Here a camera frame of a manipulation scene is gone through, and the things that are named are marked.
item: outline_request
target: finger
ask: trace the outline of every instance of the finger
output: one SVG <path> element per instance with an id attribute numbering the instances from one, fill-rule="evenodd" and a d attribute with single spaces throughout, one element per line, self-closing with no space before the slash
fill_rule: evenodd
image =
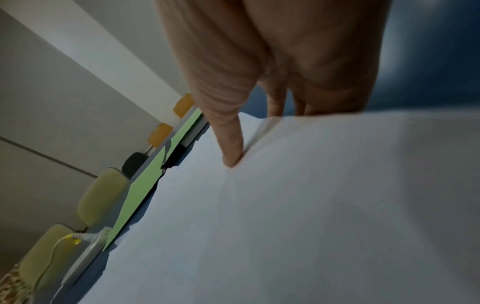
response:
<path id="1" fill-rule="evenodd" d="M 297 94 L 293 95 L 293 102 L 295 103 L 295 116 L 303 116 L 305 114 L 306 103 L 303 98 Z"/>
<path id="2" fill-rule="evenodd" d="M 268 91 L 266 94 L 267 115 L 269 117 L 283 116 L 286 99 L 287 90 L 285 88 Z"/>
<path id="3" fill-rule="evenodd" d="M 221 118 L 218 118 L 217 115 L 204 112 L 223 154 L 223 163 L 229 168 L 239 162 L 244 150 L 244 137 L 238 113 L 239 110 L 235 110 L 229 115 L 222 114 Z"/>

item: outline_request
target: yellow chair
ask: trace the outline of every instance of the yellow chair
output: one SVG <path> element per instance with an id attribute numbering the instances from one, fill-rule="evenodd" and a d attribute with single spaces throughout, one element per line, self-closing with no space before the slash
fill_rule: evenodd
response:
<path id="1" fill-rule="evenodd" d="M 78 202 L 76 212 L 80 219 L 88 227 L 98 223 L 128 183 L 129 180 L 114 168 L 102 172 Z"/>
<path id="2" fill-rule="evenodd" d="M 74 231 L 64 225 L 56 224 L 52 226 L 20 262 L 18 268 L 20 278 L 31 288 L 36 289 L 58 278 L 62 270 L 66 270 L 68 266 L 70 253 L 75 247 L 75 241 L 72 239 L 62 240 L 55 252 L 54 247 L 64 236 L 72 233 Z"/>

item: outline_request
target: white paper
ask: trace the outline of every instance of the white paper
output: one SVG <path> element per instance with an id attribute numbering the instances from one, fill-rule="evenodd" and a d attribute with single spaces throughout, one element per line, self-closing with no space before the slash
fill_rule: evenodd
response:
<path id="1" fill-rule="evenodd" d="M 158 183 L 87 303 L 478 303 L 480 116 L 240 117 Z"/>

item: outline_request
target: green paper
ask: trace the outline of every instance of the green paper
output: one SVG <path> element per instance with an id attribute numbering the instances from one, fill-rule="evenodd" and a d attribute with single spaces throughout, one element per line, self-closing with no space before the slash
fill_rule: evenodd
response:
<path id="1" fill-rule="evenodd" d="M 161 169 L 164 163 L 165 147 L 163 147 L 157 154 L 155 159 L 148 165 L 147 168 L 140 174 L 140 176 L 130 185 L 125 202 L 121 207 L 118 219 L 115 222 L 112 230 L 108 234 L 106 244 L 103 247 L 105 250 L 116 236 L 120 233 L 120 230 L 129 221 L 132 214 L 147 196 L 151 188 L 155 185 L 156 181 L 162 175 L 163 169 Z"/>
<path id="2" fill-rule="evenodd" d="M 108 234 L 108 238 L 103 250 L 110 246 L 113 240 L 120 233 L 120 230 L 129 221 L 132 214 L 140 206 L 141 202 L 147 196 L 151 188 L 155 185 L 156 181 L 161 177 L 163 173 L 162 165 L 170 157 L 175 147 L 185 137 L 187 132 L 194 125 L 201 114 L 202 112 L 200 109 L 196 109 L 178 130 L 178 132 L 170 139 L 171 145 L 170 149 L 166 153 L 166 157 L 165 147 L 163 147 L 150 165 L 148 165 L 148 167 L 140 174 L 140 176 L 130 185 L 125 202 L 123 203 L 120 214 L 118 215 L 118 219 Z"/>
<path id="3" fill-rule="evenodd" d="M 200 109 L 196 109 L 189 117 L 189 119 L 183 124 L 183 126 L 178 130 L 178 132 L 170 139 L 171 146 L 166 154 L 166 159 L 170 157 L 172 152 L 174 151 L 175 147 L 179 145 L 180 141 L 185 137 L 185 134 L 190 130 L 190 128 L 194 125 L 197 119 L 200 117 L 202 112 Z"/>

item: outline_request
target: hand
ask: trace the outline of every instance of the hand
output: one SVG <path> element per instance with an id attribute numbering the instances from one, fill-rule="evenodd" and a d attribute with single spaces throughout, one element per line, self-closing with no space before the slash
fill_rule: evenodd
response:
<path id="1" fill-rule="evenodd" d="M 241 158 L 238 113 L 259 83 L 269 116 L 359 111 L 378 72 L 387 0 L 157 0 L 168 40 L 226 166 Z"/>

